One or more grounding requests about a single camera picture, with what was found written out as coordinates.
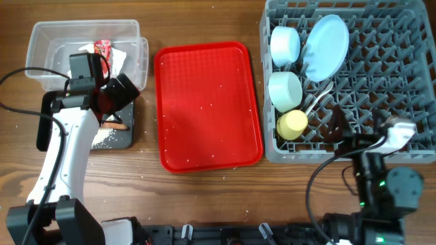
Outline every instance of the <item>wood grain surface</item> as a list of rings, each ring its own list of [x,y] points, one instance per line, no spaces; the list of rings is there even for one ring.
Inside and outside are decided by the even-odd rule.
[[[148,39],[150,60],[166,46],[237,40],[251,53],[259,108],[263,107],[258,21],[264,0],[256,1],[5,1],[0,5],[0,76],[25,65],[33,25],[49,20],[136,19]],[[429,1],[428,11],[436,13]],[[136,99],[134,145],[127,150],[92,152],[85,178],[85,205],[98,220],[137,216],[144,225],[286,224],[308,221],[305,189],[317,165],[272,164],[169,174],[159,163],[153,63],[147,86]],[[0,100],[16,108],[39,110],[44,91],[19,74],[0,88]],[[25,203],[44,162],[35,147],[39,118],[0,110],[0,244],[13,244],[5,227],[7,211]],[[313,187],[313,209],[350,213],[358,200],[343,186],[341,170],[327,167]],[[436,240],[436,165],[413,165],[425,177],[420,209],[407,217],[408,244]],[[351,174],[347,178],[353,182]]]

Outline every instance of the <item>red wrapper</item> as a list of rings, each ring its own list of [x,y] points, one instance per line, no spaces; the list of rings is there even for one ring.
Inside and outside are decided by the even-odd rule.
[[[112,55],[110,53],[111,47],[112,46],[110,45],[110,40],[107,39],[94,42],[94,53],[103,55],[106,58],[109,67],[110,67],[110,56]],[[102,60],[102,67],[103,67],[103,74],[106,75],[108,73],[108,68],[106,67],[106,64],[104,63],[103,60]]]

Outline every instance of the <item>cup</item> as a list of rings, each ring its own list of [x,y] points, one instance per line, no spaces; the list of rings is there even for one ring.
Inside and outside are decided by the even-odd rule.
[[[290,71],[274,72],[268,82],[272,104],[279,112],[286,112],[300,105],[302,99],[301,83]]]
[[[307,116],[300,110],[292,110],[277,121],[277,133],[285,140],[295,140],[306,129]]]
[[[271,57],[277,67],[293,63],[300,54],[300,36],[291,27],[275,27],[271,34]]]

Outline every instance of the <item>clear plastic container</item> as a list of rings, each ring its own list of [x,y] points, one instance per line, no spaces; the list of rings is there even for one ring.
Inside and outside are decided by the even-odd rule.
[[[109,39],[112,47],[127,53],[121,72],[140,90],[146,85],[149,46],[140,36],[136,20],[74,20],[38,22],[33,27],[26,67],[44,67],[67,74],[69,56],[94,41]],[[41,82],[46,91],[62,90],[65,78],[45,71],[26,71],[28,78]]]

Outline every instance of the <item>spoon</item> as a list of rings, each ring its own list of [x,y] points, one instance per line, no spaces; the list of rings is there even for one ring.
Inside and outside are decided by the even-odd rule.
[[[333,88],[333,82],[330,82],[327,87],[324,89],[324,91],[322,91],[321,95],[318,95],[318,97],[316,97],[316,100],[311,104],[311,106],[309,106],[309,108],[307,108],[305,114],[306,116],[309,115],[309,112],[313,109],[313,107],[316,105],[316,103],[318,103],[318,101],[324,96],[327,95],[328,92],[330,92]]]

